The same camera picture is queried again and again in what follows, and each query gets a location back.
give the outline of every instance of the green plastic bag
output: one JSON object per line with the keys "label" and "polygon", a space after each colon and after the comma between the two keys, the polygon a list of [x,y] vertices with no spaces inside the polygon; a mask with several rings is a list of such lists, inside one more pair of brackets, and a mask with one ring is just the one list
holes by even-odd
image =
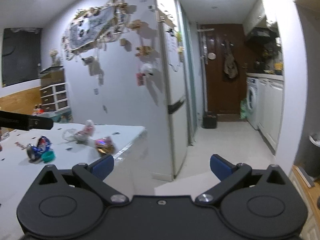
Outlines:
{"label": "green plastic bag", "polygon": [[246,119],[248,117],[247,99],[243,99],[240,103],[240,119]]}

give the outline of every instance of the screw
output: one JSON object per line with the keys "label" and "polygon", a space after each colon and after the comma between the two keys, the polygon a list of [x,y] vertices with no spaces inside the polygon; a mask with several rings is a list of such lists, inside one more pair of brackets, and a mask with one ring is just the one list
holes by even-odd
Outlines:
{"label": "screw", "polygon": [[127,197],[125,195],[118,194],[111,196],[110,199],[113,203],[123,203],[127,200]]}
{"label": "screw", "polygon": [[166,205],[166,201],[165,200],[159,200],[158,201],[158,205],[161,205],[161,206],[164,206],[164,205]]}
{"label": "screw", "polygon": [[198,200],[200,202],[211,202],[213,200],[213,196],[211,196],[210,194],[201,194],[200,196],[198,196]]}

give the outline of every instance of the white tile floor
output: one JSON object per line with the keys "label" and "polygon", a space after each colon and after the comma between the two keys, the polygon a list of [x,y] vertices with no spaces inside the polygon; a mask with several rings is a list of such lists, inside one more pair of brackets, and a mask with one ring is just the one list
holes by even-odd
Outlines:
{"label": "white tile floor", "polygon": [[174,182],[155,188],[156,195],[191,195],[194,199],[220,181],[210,170],[210,157],[219,154],[233,164],[247,163],[265,169],[274,156],[260,133],[248,122],[219,122],[217,129],[198,128]]}

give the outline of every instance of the washing machine door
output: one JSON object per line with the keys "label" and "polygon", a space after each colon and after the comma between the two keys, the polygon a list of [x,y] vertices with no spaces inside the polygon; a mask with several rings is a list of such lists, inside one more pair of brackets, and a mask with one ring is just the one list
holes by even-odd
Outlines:
{"label": "washing machine door", "polygon": [[253,87],[248,86],[247,91],[247,106],[250,112],[254,111],[257,107],[257,95]]}

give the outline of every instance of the refrigerator door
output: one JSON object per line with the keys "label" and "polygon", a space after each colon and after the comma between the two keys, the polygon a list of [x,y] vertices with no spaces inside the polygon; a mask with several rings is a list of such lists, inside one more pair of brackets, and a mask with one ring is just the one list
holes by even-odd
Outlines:
{"label": "refrigerator door", "polygon": [[188,149],[187,104],[183,99],[180,102],[174,112],[169,114],[175,176],[180,171]]}
{"label": "refrigerator door", "polygon": [[164,42],[167,59],[168,104],[173,105],[185,95],[183,63],[178,54],[178,40],[171,28],[164,24]]}

